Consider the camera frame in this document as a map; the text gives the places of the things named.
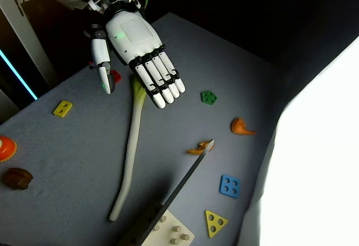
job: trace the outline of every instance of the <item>green pentagon block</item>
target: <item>green pentagon block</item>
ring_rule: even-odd
[[[218,97],[215,96],[213,92],[207,90],[201,93],[202,102],[205,104],[210,104],[211,106],[217,101]]]

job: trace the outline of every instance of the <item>white pegboard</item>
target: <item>white pegboard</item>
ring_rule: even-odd
[[[166,210],[164,215],[166,220],[161,222],[159,221],[156,224],[156,227],[159,228],[157,231],[152,230],[148,235],[146,240],[143,242],[142,246],[171,246],[176,244],[171,244],[172,239],[177,239],[179,246],[189,246],[192,241],[195,239],[195,235],[189,230],[183,223],[179,221],[169,210]],[[181,231],[174,231],[173,228],[176,226],[181,227]],[[184,240],[181,238],[182,234],[187,234],[189,240]]]

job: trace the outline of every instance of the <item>blue square block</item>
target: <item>blue square block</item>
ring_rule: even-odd
[[[229,195],[230,197],[237,198],[240,196],[241,182],[235,177],[223,175],[220,182],[219,191],[222,194]]]

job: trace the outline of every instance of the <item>yellow rectangular block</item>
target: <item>yellow rectangular block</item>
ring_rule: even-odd
[[[54,110],[54,115],[64,118],[72,107],[72,103],[68,101],[61,101],[61,103]]]

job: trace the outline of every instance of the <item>yellow triangle block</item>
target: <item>yellow triangle block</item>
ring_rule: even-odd
[[[228,220],[212,211],[206,211],[208,235],[213,238],[227,223]]]

